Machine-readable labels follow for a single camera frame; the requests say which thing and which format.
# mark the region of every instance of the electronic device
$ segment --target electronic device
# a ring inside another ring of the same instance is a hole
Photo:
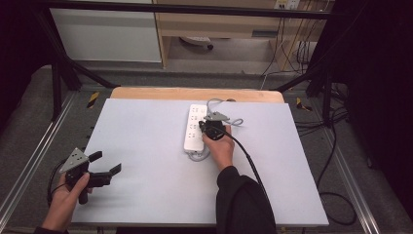
[[[199,121],[207,116],[207,106],[191,104],[189,107],[188,122],[186,125],[183,148],[188,154],[201,154],[204,151],[203,133]]]
[[[229,118],[227,116],[215,111],[208,114],[204,119],[206,119],[205,122],[198,122],[202,133],[205,133],[213,140],[219,140],[225,136],[225,126],[222,124],[222,121],[228,121]]]
[[[85,155],[80,149],[75,148],[70,156],[67,158],[60,173],[66,173],[66,183],[73,187],[83,174],[89,173],[91,175],[88,185],[83,189],[79,195],[79,204],[84,205],[88,203],[88,188],[102,187],[109,185],[112,176],[116,175],[122,170],[122,164],[112,168],[105,173],[91,173],[89,172],[89,164],[102,157],[102,151],[97,151],[90,156]]]

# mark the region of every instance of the white cord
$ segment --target white cord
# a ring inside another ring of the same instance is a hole
[[[208,114],[212,114],[212,111],[211,111],[210,108],[209,108],[209,103],[210,103],[211,101],[218,101],[218,102],[220,103],[220,102],[223,102],[223,101],[225,101],[225,100],[220,99],[220,98],[211,98],[211,99],[209,99],[209,100],[206,102],[206,112],[207,112]],[[229,124],[229,125],[231,125],[231,126],[239,126],[239,125],[241,125],[241,124],[244,122],[244,120],[240,118],[240,119],[235,119],[234,121],[224,120],[224,122],[227,123],[227,124]]]
[[[209,149],[205,149],[203,153],[186,153],[188,158],[194,162],[201,162],[209,156]]]

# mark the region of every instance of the outlet socket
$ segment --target outlet socket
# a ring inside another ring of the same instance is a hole
[[[286,4],[286,10],[297,10],[298,4],[300,4],[300,0],[288,0]]]

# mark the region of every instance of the white cabinet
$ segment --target white cabinet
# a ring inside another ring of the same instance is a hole
[[[107,2],[151,3],[151,0]],[[72,59],[161,62],[153,13],[65,9],[51,9],[51,12]]]

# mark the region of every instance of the hand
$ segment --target hand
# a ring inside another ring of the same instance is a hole
[[[82,190],[88,185],[90,175],[84,174],[75,184],[71,191],[65,185],[58,188],[53,196],[48,215],[42,227],[52,231],[64,232],[72,221],[78,197]],[[66,183],[66,174],[60,177],[58,186]]]
[[[225,129],[228,134],[231,133],[231,126],[227,125],[225,126]],[[235,143],[231,138],[224,136],[219,140],[212,140],[207,135],[203,134],[203,141],[209,148],[219,171],[233,165],[232,159]]]

